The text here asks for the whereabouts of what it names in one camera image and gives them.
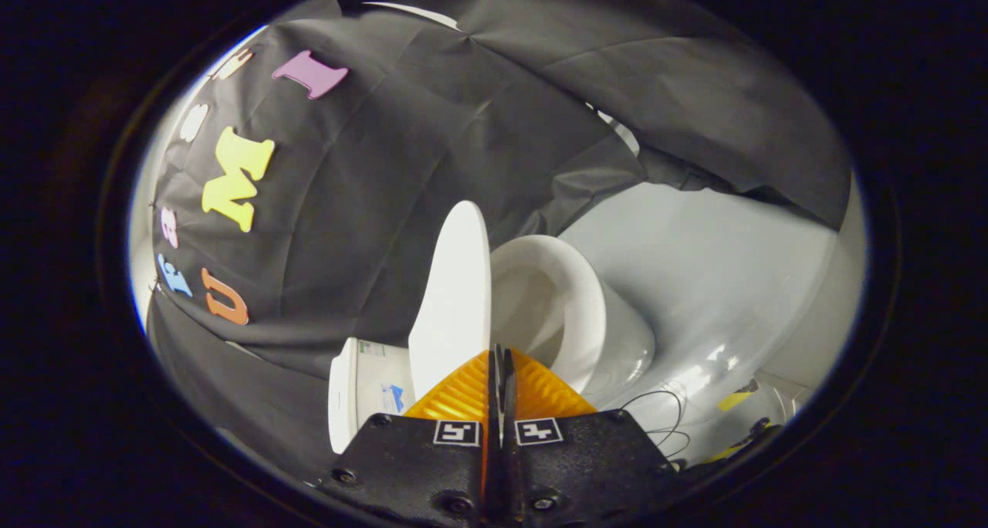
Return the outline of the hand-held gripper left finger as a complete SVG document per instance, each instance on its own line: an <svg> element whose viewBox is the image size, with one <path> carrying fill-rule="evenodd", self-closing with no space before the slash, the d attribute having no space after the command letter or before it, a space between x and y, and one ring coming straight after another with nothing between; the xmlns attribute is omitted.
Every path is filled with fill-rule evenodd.
<svg viewBox="0 0 988 528"><path fill-rule="evenodd" d="M497 506L501 350L467 360L406 415L364 419L319 492L370 521L484 526Z"/></svg>

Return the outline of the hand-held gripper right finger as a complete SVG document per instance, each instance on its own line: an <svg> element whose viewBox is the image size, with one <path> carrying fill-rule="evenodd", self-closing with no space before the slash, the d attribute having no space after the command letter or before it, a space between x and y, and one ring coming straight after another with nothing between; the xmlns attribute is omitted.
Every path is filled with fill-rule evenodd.
<svg viewBox="0 0 988 528"><path fill-rule="evenodd" d="M503 520L631 526L670 508L682 478L622 408L596 411L547 367L503 352Z"/></svg>

